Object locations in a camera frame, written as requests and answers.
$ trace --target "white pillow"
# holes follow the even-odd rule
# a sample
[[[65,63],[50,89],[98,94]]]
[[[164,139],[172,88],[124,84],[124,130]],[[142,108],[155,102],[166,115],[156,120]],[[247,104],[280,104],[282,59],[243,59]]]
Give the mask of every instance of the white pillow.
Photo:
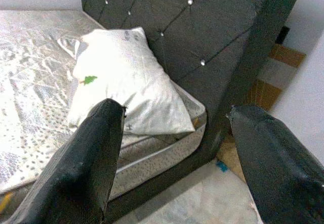
[[[194,131],[183,101],[152,51],[144,30],[96,29],[82,37],[73,76],[79,85],[68,122],[79,126],[101,100],[127,107],[124,133],[164,135]]]

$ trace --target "pillowcase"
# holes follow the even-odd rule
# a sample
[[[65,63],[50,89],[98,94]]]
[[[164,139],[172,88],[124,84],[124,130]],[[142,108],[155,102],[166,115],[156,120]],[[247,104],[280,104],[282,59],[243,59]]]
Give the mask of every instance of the pillowcase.
[[[142,28],[96,29],[82,40],[87,47],[77,53],[73,71],[79,84],[68,114],[71,127],[79,126],[98,102],[111,98],[127,108],[124,133],[194,131],[182,99],[149,49]]]

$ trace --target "tufted headboard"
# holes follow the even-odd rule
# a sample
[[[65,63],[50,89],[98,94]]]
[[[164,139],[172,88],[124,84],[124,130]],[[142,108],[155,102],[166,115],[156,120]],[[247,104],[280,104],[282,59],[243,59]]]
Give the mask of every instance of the tufted headboard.
[[[296,0],[82,0],[104,27],[142,26],[165,72],[207,108],[217,149]]]

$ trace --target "mattress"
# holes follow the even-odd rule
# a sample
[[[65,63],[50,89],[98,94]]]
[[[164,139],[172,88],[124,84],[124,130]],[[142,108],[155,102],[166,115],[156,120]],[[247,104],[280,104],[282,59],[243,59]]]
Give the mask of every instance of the mattress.
[[[0,11],[0,194],[35,181],[71,136],[66,116],[75,60],[61,47],[101,28],[81,11]],[[204,106],[175,85],[196,131],[125,135],[110,198],[189,156],[206,124]]]

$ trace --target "bed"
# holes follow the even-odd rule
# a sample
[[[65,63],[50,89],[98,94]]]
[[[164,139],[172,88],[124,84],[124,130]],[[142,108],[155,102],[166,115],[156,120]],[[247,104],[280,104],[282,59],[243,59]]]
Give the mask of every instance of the bed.
[[[35,181],[71,136],[64,122],[75,60],[58,41],[71,44],[101,26],[142,26],[195,132],[124,137],[106,208],[112,221],[215,157],[229,127],[225,114],[242,102],[295,0],[82,2],[85,13],[0,12],[0,135],[10,143],[2,152],[0,193]]]

